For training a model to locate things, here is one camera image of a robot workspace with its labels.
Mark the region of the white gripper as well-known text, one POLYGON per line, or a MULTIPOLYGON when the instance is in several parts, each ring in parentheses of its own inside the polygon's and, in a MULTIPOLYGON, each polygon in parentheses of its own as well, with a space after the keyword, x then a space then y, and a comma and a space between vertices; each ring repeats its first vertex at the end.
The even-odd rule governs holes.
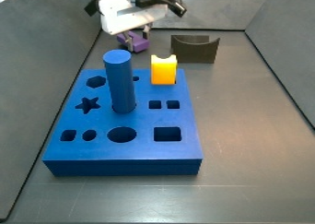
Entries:
POLYGON ((146 8, 136 7, 128 0, 100 0, 103 31, 111 35, 123 32, 128 51, 134 51, 131 29, 144 26, 143 38, 150 39, 152 22, 166 17, 167 5, 154 5, 146 8))

